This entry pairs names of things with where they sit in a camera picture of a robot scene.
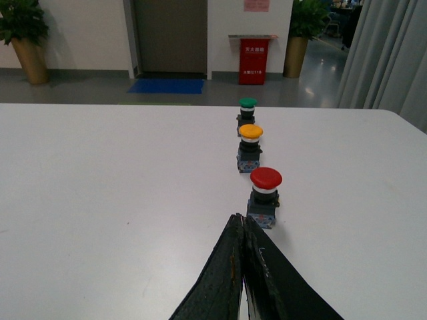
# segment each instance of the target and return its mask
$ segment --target plant pot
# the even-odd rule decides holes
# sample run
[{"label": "plant pot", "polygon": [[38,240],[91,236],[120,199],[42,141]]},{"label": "plant pot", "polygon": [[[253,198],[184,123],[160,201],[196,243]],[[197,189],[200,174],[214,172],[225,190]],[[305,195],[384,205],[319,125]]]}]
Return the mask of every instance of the plant pot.
[{"label": "plant pot", "polygon": [[12,45],[22,69],[27,75],[28,82],[32,85],[49,82],[49,74],[42,48],[30,42],[27,38],[21,40],[12,38]]},{"label": "plant pot", "polygon": [[286,47],[285,67],[283,76],[287,78],[299,78],[306,55],[308,38],[290,37]]}]

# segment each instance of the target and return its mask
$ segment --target wall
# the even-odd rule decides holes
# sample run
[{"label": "wall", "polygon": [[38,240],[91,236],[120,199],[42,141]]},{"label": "wall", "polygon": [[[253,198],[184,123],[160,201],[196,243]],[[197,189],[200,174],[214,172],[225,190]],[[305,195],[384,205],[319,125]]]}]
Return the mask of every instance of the wall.
[{"label": "wall", "polygon": [[267,72],[283,72],[292,0],[270,0],[269,12],[245,12],[244,0],[208,1],[208,71],[239,71],[240,41],[228,35],[274,34]]},{"label": "wall", "polygon": [[[40,0],[50,26],[50,69],[131,70],[125,11],[129,0]],[[239,70],[239,44],[229,34],[276,34],[267,72],[283,71],[292,0],[270,0],[267,13],[244,12],[244,0],[208,0],[208,73]],[[0,45],[0,68],[20,68],[15,52]]]},{"label": "wall", "polygon": [[[50,28],[46,45],[48,68],[129,69],[122,0],[40,0],[40,6]],[[0,68],[20,67],[12,44],[0,45]]]}]

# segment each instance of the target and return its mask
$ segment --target gray door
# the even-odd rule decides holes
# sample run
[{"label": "gray door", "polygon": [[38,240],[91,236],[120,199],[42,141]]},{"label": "gray door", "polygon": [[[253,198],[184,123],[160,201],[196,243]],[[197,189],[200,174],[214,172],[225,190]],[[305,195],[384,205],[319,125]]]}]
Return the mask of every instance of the gray door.
[{"label": "gray door", "polygon": [[135,0],[142,72],[207,72],[207,0]]}]

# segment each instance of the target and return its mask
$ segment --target curtain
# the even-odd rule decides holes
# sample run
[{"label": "curtain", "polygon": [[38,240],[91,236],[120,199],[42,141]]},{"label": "curtain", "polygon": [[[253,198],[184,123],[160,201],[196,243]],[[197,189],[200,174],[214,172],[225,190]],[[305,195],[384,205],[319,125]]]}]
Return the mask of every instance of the curtain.
[{"label": "curtain", "polygon": [[365,0],[336,107],[390,110],[427,133],[426,0]]}]

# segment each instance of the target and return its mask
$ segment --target wall sign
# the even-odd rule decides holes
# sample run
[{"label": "wall sign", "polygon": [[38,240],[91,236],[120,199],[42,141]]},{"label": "wall sign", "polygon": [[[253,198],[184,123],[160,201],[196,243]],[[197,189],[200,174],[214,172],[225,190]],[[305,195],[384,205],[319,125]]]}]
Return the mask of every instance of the wall sign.
[{"label": "wall sign", "polygon": [[268,12],[270,0],[245,0],[244,11]]}]

